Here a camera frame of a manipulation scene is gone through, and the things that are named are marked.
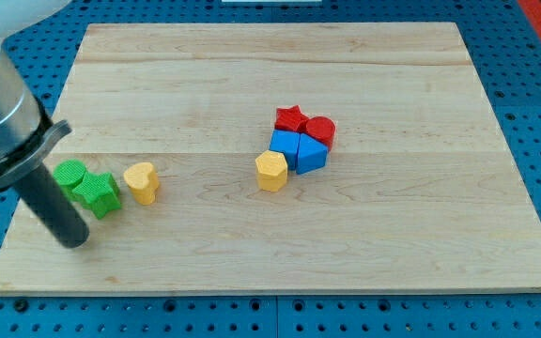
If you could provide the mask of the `black grey clamp flange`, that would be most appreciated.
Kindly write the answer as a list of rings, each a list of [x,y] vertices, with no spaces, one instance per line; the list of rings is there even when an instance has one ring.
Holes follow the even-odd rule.
[[[67,120],[54,123],[40,100],[39,125],[28,139],[0,159],[0,192],[37,169],[55,145],[72,132]]]

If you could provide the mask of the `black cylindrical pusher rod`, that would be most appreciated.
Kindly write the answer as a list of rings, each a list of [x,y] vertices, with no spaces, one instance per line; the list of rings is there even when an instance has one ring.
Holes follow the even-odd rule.
[[[63,247],[77,248],[86,242],[88,226],[43,164],[13,188]]]

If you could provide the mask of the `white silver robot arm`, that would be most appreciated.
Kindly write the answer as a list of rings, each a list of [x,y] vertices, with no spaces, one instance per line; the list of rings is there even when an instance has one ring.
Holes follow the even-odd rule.
[[[43,162],[71,132],[54,123],[15,69],[3,42],[65,7],[69,0],[0,0],[0,192],[14,189],[66,248],[86,242],[89,229]]]

